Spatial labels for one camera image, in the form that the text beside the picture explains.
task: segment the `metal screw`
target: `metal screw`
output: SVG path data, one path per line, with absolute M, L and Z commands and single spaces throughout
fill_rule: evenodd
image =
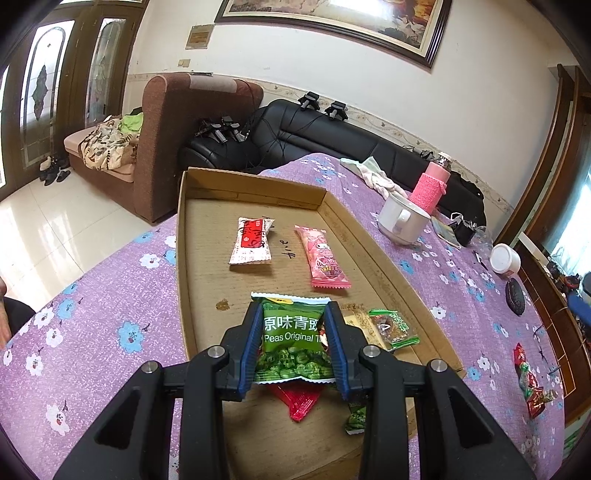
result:
M 445 363 L 440 358 L 436 358 L 435 360 L 431 360 L 431 368 L 436 372 L 441 373 L 447 370 L 447 363 Z
M 375 345 L 366 345 L 363 347 L 363 354 L 370 358 L 374 358 L 379 355 L 379 347 Z
M 224 353 L 226 353 L 226 349 L 221 345 L 211 346 L 207 350 L 207 354 L 212 358 L 220 358 Z
M 158 362 L 156 360 L 148 360 L 142 365 L 142 372 L 145 374 L 153 374 L 158 369 Z

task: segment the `white lid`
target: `white lid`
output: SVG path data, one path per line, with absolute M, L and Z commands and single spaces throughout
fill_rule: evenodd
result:
M 498 244 L 492 249 L 491 267 L 495 273 L 505 273 L 511 267 L 511 247 Z

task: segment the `cardboard tray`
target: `cardboard tray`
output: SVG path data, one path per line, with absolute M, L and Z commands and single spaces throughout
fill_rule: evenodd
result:
M 268 234 L 272 262 L 228 265 L 238 217 L 275 219 Z M 310 285 L 310 267 L 294 225 L 326 230 L 349 290 Z M 421 343 L 396 357 L 425 365 L 443 358 L 460 371 L 460 359 L 413 288 L 370 234 L 324 189 L 286 180 L 191 168 L 183 174 L 178 206 L 177 276 L 187 357 L 218 344 L 242 323 L 253 291 L 303 297 L 329 296 L 347 305 L 398 310 Z M 362 435 L 343 428 L 349 409 L 329 388 L 301 423 L 264 385 L 241 403 L 224 403 L 228 458 L 240 479 L 347 479 L 357 473 Z M 409 434 L 416 430 L 407 399 Z

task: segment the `white wall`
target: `white wall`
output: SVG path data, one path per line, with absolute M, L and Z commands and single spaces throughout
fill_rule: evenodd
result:
M 212 23 L 219 5 L 151 0 L 129 74 L 174 72 L 179 59 L 191 59 L 189 70 L 312 90 L 399 125 L 511 205 L 519 201 L 556 101 L 548 70 L 556 47 L 501 0 L 453 0 L 431 71 L 362 43 L 270 25 L 216 25 L 207 50 L 185 50 L 191 26 Z

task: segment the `purple tablecloth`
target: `purple tablecloth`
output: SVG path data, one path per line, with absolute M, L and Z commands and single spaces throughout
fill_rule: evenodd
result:
M 564 442 L 561 382 L 546 375 L 532 338 L 541 325 L 532 305 L 517 317 L 504 281 L 475 264 L 468 249 L 447 249 L 426 228 L 422 245 L 393 245 L 375 217 L 382 197 L 334 158 L 309 155 L 264 175 L 321 185 L 372 234 L 403 271 L 468 371 L 466 383 L 495 416 L 540 479 L 560 466 Z M 13 338 L 0 364 L 0 424 L 40 480 L 50 480 L 81 435 L 146 360 L 186 360 L 177 309 L 176 217 L 140 236 L 66 288 Z M 541 338 L 548 361 L 555 358 Z M 538 380 L 559 399 L 529 421 L 512 351 L 521 342 Z M 176 478 L 179 409 L 171 442 Z M 418 449 L 411 441 L 412 478 Z

